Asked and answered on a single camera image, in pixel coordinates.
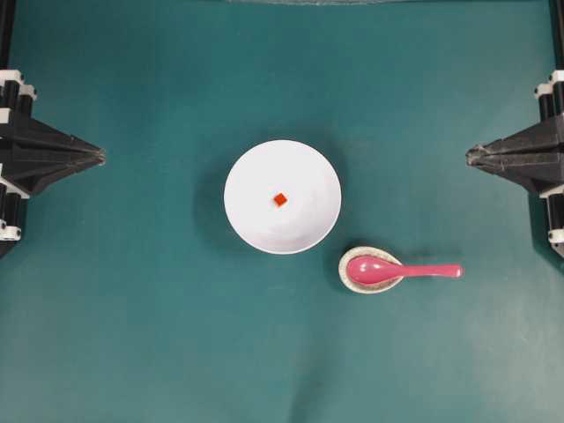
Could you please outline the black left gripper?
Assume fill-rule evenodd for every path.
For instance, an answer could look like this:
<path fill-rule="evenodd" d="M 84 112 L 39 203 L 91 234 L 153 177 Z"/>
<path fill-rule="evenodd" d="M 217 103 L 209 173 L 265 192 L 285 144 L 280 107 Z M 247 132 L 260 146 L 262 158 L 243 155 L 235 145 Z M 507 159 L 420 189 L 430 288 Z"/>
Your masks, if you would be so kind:
<path fill-rule="evenodd" d="M 31 117 L 37 91 L 9 68 L 16 3 L 1 2 L 1 256 L 19 243 L 30 197 L 68 176 L 105 163 L 105 151 Z M 92 157 L 30 160 L 27 145 Z"/>

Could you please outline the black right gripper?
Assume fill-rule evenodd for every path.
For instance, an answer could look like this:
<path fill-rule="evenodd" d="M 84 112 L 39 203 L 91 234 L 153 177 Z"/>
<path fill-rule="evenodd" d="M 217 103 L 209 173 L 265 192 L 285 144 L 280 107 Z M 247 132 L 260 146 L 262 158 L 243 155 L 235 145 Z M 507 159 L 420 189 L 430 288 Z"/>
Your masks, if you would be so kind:
<path fill-rule="evenodd" d="M 550 1 L 556 69 L 545 84 L 535 88 L 540 119 L 529 128 L 466 153 L 466 164 L 541 193 L 545 201 L 547 238 L 552 250 L 563 257 L 563 166 L 559 162 L 518 163 L 482 158 L 507 154 L 556 152 L 563 146 L 563 2 Z"/>

